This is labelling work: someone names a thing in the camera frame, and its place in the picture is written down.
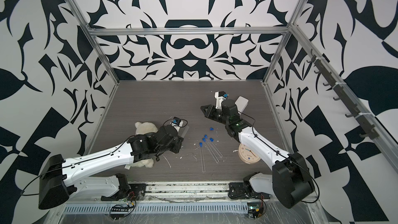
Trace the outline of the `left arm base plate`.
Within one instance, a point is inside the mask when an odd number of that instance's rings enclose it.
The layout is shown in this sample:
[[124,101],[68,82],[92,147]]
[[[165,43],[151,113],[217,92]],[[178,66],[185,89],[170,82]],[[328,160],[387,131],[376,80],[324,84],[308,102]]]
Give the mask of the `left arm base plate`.
[[101,201],[137,200],[139,197],[145,196],[146,187],[147,184],[143,183],[121,185],[117,192],[110,197],[101,196]]

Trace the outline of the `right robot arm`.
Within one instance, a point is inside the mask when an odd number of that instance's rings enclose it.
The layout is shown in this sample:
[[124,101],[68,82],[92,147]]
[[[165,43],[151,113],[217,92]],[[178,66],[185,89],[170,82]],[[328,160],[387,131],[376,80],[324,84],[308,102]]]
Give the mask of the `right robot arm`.
[[249,178],[253,191],[274,195],[284,207],[292,208],[319,189],[304,157],[298,152],[289,153],[263,137],[253,123],[241,117],[234,101],[224,100],[220,107],[203,105],[200,109],[207,119],[225,125],[230,137],[247,146],[272,170],[268,182],[259,173]]

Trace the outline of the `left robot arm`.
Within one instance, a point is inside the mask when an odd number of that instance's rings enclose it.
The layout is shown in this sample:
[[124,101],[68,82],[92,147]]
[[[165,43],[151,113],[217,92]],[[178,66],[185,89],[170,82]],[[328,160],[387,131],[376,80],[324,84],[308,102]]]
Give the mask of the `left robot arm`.
[[118,146],[86,156],[50,157],[39,177],[39,209],[51,209],[76,197],[101,197],[106,201],[126,198],[132,190],[125,175],[97,177],[97,174],[152,158],[159,160],[166,151],[179,153],[183,141],[180,128],[168,124],[155,133],[133,135]]

